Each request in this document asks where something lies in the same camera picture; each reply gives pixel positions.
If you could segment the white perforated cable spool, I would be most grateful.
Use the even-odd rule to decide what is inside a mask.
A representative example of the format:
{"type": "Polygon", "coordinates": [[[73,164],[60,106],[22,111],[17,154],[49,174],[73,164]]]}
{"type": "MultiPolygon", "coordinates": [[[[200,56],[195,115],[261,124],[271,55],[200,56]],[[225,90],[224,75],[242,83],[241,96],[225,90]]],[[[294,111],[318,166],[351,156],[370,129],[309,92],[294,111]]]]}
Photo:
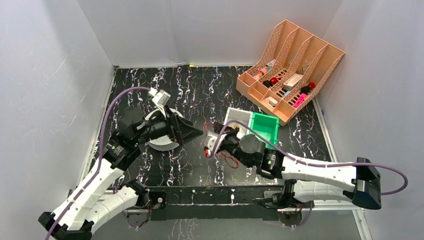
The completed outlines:
{"type": "MultiPolygon", "coordinates": [[[[174,108],[170,108],[170,110],[172,113],[177,113],[180,117],[182,117],[182,114],[178,110],[174,108]]],[[[164,117],[158,109],[149,112],[145,116],[145,120],[152,121],[157,117],[164,117]]],[[[168,130],[165,123],[159,122],[158,124],[154,124],[155,131],[153,135],[150,135],[150,140],[148,142],[150,147],[161,152],[171,151],[180,146],[168,136],[168,130]]]]}

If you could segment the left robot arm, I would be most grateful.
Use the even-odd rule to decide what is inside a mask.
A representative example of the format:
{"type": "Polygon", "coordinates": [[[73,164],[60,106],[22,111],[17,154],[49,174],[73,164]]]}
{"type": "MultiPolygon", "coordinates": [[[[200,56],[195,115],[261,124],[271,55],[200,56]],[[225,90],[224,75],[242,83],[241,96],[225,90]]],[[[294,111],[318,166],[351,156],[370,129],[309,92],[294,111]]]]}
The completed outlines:
{"type": "Polygon", "coordinates": [[[152,205],[150,190],[132,180],[117,193],[100,200],[111,184],[120,177],[141,154],[141,147],[152,140],[168,137],[179,146],[203,134],[201,129],[165,107],[146,119],[139,108],[125,111],[117,130],[99,154],[93,168],[74,192],[54,211],[43,212],[39,223],[56,240],[89,240],[110,219],[132,207],[152,205]]]}

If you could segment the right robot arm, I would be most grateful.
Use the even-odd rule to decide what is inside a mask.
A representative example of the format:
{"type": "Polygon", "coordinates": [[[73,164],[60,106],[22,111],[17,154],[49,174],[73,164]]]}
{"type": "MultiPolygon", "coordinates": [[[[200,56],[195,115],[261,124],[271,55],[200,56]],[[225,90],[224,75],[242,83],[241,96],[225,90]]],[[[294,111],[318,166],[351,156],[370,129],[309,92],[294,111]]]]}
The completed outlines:
{"type": "Polygon", "coordinates": [[[325,163],[284,153],[258,133],[238,138],[238,128],[217,124],[206,134],[206,157],[226,151],[247,168],[256,167],[256,173],[267,179],[283,179],[284,189],[274,203],[282,201],[283,207],[315,200],[346,201],[353,205],[379,210],[381,200],[381,175],[372,163],[363,157],[356,162],[325,163]]]}

